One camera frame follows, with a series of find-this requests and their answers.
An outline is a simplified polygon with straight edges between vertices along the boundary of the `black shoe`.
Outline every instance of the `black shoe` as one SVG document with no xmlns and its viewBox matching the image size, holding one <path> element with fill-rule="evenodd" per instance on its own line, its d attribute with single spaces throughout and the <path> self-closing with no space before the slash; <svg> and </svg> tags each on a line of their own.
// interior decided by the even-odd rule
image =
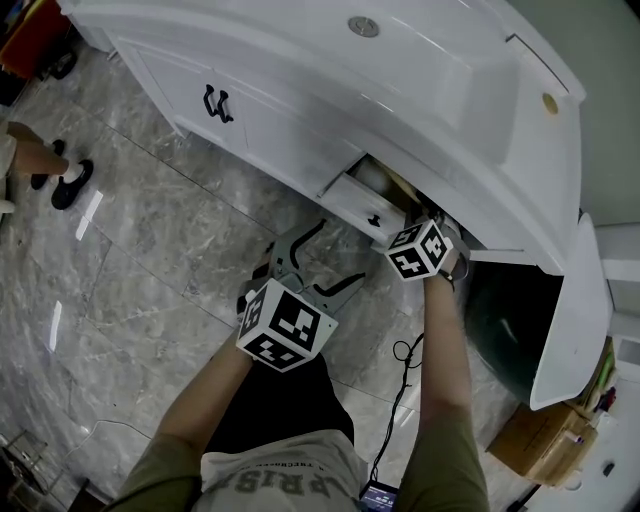
<svg viewBox="0 0 640 512">
<path fill-rule="evenodd" d="M 78 193 L 84 187 L 93 174 L 93 162 L 82 160 L 79 162 L 83 167 L 82 173 L 71 183 L 65 183 L 62 176 L 58 180 L 58 186 L 51 196 L 51 204 L 56 210 L 66 210 L 78 197 Z"/>
<path fill-rule="evenodd" d="M 56 139 L 51 144 L 53 145 L 53 152 L 58 156 L 62 156 L 62 153 L 64 153 L 64 146 L 65 146 L 64 141 L 60 139 Z M 33 190 L 40 190 L 42 187 L 44 187 L 44 184 L 47 182 L 48 177 L 49 177 L 48 174 L 32 174 L 31 188 Z"/>
</svg>

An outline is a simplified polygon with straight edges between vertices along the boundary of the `white cabinet panel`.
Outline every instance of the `white cabinet panel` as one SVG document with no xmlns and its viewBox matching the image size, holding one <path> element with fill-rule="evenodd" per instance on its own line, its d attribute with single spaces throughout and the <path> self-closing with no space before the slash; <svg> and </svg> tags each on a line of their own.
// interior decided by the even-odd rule
<svg viewBox="0 0 640 512">
<path fill-rule="evenodd" d="M 315 197 L 363 152 L 346 140 L 317 130 L 276 99 L 236 82 L 247 140 L 246 158 L 296 190 Z"/>
<path fill-rule="evenodd" d="M 132 50 L 171 105 L 176 123 L 224 148 L 242 149 L 244 134 L 236 120 L 235 99 L 229 95 L 222 102 L 225 119 L 229 115 L 233 121 L 223 123 L 220 115 L 211 116 L 220 105 L 221 94 L 229 94 L 229 84 L 222 76 L 205 65 L 160 50 L 138 45 Z"/>
<path fill-rule="evenodd" d="M 402 210 L 348 174 L 340 176 L 319 203 L 384 246 L 404 228 Z"/>
</svg>

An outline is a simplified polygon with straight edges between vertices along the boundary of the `cabinet door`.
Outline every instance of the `cabinet door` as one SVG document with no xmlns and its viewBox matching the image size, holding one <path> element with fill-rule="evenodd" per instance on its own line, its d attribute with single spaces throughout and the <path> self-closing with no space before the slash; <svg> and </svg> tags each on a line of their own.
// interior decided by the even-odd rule
<svg viewBox="0 0 640 512">
<path fill-rule="evenodd" d="M 313 119 L 228 80 L 243 119 L 245 158 L 290 187 L 315 197 L 363 155 L 346 140 L 317 129 Z"/>
<path fill-rule="evenodd" d="M 237 151 L 244 146 L 232 95 L 222 102 L 222 107 L 233 121 L 223 123 L 220 115 L 211 116 L 221 94 L 228 94 L 225 89 L 229 85 L 222 76 L 203 64 L 160 50 L 137 45 L 133 50 L 171 105 L 176 123 L 224 148 Z"/>
</svg>

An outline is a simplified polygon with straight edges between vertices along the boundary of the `white countertop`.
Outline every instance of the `white countertop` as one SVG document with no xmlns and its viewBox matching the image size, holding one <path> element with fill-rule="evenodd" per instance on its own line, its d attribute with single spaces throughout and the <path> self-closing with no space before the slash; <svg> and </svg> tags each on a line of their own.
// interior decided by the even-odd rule
<svg viewBox="0 0 640 512">
<path fill-rule="evenodd" d="M 409 135 L 403 134 L 396 144 L 406 141 L 411 154 L 466 197 L 475 198 L 502 232 L 521 241 L 520 248 L 534 261 L 544 262 L 538 264 L 545 271 L 563 273 L 578 219 L 579 103 L 584 90 L 544 40 L 502 0 L 78 4 L 75 10 L 89 14 L 118 11 L 171 19 L 228 30 L 237 38 L 246 32 L 247 40 L 263 50 L 272 45 L 272 51 L 281 51 L 275 42 L 304 50 L 305 55 L 298 56 L 301 61 L 308 52 L 318 55 L 314 65 L 326 65 L 321 72 L 356 87 L 376 108 L 406 125 Z M 375 20 L 380 34 L 354 35 L 347 27 L 354 15 Z M 556 94 L 505 42 L 514 31 L 553 66 L 568 94 Z M 288 57 L 296 58 L 295 52 Z M 556 100 L 557 115 L 546 110 L 545 92 Z M 420 137 L 443 150 L 447 165 L 434 166 Z M 421 188 L 419 178 L 411 181 Z M 505 210 L 513 218 L 504 219 Z"/>
</svg>

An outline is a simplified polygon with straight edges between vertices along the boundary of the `person's arm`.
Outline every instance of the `person's arm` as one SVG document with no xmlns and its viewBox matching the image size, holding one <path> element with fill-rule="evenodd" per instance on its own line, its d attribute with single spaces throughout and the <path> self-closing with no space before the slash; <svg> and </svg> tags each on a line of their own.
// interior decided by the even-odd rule
<svg viewBox="0 0 640 512">
<path fill-rule="evenodd" d="M 453 288 L 435 276 L 425 280 L 424 292 L 420 426 L 395 510 L 489 512 L 471 426 L 466 338 Z"/>
<path fill-rule="evenodd" d="M 471 409 L 466 339 L 453 287 L 441 276 L 424 280 L 423 344 L 420 431 L 443 412 Z"/>
<path fill-rule="evenodd" d="M 200 496 L 200 459 L 252 359 L 237 331 L 178 395 L 145 453 L 105 512 L 186 512 Z"/>
<path fill-rule="evenodd" d="M 154 437 L 181 439 L 201 457 L 253 360 L 236 347 L 237 330 L 178 395 Z"/>
</svg>

